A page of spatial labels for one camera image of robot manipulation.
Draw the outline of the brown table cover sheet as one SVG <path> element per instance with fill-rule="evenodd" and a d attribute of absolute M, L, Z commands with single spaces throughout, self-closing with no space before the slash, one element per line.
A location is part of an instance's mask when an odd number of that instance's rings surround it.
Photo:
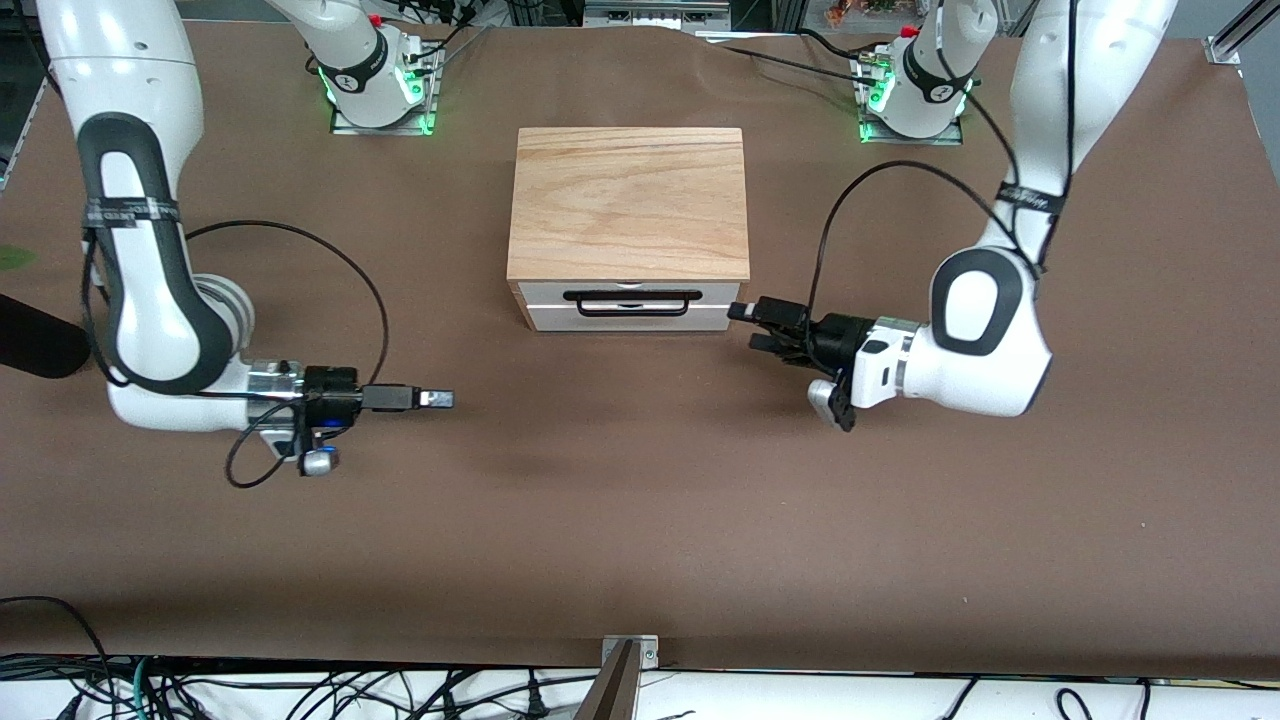
<path fill-rule="evenodd" d="M 376 282 L 383 378 L 340 465 L 253 489 L 230 433 L 119 421 L 88 368 L 0 368 L 0 652 L 1280 676 L 1280 188 L 1240 72 L 1166 42 L 1047 258 L 1053 364 L 1015 419 L 895 400 L 714 334 L 543 334 L 506 283 L 524 127 L 740 128 L 748 296 L 806 296 L 826 215 L 893 158 L 989 196 L 1005 155 L 860 143 L 831 78 L 657 28 L 454 41 L 430 137 L 338 137 L 289 27 L 193 22 L 201 227 L 312 231 Z"/>

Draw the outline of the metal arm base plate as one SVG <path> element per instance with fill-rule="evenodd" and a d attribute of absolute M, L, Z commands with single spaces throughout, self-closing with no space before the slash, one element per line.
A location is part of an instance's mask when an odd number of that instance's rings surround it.
<path fill-rule="evenodd" d="M 902 51 L 888 44 L 859 53 L 849 61 L 858 102 L 858 126 L 864 143 L 959 146 L 960 113 L 965 109 L 968 81 L 959 92 L 952 85 L 934 87 L 946 99 L 932 102 L 905 74 L 899 73 Z"/>
<path fill-rule="evenodd" d="M 419 59 L 410 54 L 380 73 L 364 94 L 352 95 L 326 85 L 332 105 L 333 135 L 430 136 L 435 131 L 443 60 L 439 53 Z M 384 126 L 361 126 L 344 109 L 356 110 L 358 119 L 389 119 L 393 110 L 404 114 Z"/>

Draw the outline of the black cylindrical object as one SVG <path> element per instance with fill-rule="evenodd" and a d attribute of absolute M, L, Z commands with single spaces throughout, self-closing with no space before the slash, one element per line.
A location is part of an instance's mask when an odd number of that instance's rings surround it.
<path fill-rule="evenodd" d="M 90 343 L 78 325 L 0 293 L 0 365 L 59 379 L 90 360 Z"/>

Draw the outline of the aluminium extrusion post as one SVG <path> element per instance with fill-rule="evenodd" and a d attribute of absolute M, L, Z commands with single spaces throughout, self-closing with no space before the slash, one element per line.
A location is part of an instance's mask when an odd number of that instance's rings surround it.
<path fill-rule="evenodd" d="M 1277 18 L 1280 0 L 1249 0 L 1216 35 L 1204 40 L 1206 59 L 1215 65 L 1238 65 L 1240 50 Z"/>

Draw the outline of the wooden drawer cabinet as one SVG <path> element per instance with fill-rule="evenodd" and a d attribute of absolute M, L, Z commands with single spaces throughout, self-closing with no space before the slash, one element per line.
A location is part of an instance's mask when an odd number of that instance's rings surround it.
<path fill-rule="evenodd" d="M 741 129 L 518 132 L 506 279 L 532 331 L 521 281 L 728 281 L 741 293 L 750 277 Z"/>

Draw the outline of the small metal bracket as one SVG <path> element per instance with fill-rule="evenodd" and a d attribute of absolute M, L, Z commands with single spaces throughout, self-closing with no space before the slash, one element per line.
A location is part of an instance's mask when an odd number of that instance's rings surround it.
<path fill-rule="evenodd" d="M 659 667 L 659 639 L 658 635 L 605 635 L 602 641 L 600 667 L 604 667 L 614 650 L 626 641 L 632 641 L 639 647 L 639 667 L 641 671 Z"/>

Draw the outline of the white drawer with black handle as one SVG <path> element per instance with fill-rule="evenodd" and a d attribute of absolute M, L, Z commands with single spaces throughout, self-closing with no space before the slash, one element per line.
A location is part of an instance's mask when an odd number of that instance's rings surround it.
<path fill-rule="evenodd" d="M 567 309 L 580 316 L 680 316 L 698 307 L 726 307 L 741 288 L 728 281 L 517 283 L 529 309 Z"/>

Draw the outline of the dark metal bar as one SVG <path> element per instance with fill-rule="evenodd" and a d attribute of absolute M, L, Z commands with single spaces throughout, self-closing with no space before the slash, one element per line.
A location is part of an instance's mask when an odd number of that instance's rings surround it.
<path fill-rule="evenodd" d="M 572 720 L 634 720 L 644 660 L 641 638 L 605 638 L 600 671 Z"/>

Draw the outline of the aluminium frame rail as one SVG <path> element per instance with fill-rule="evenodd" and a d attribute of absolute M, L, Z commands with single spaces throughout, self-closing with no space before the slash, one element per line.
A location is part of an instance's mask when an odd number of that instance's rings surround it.
<path fill-rule="evenodd" d="M 584 0 L 581 27 L 625 26 L 730 32 L 732 13 L 728 0 Z"/>

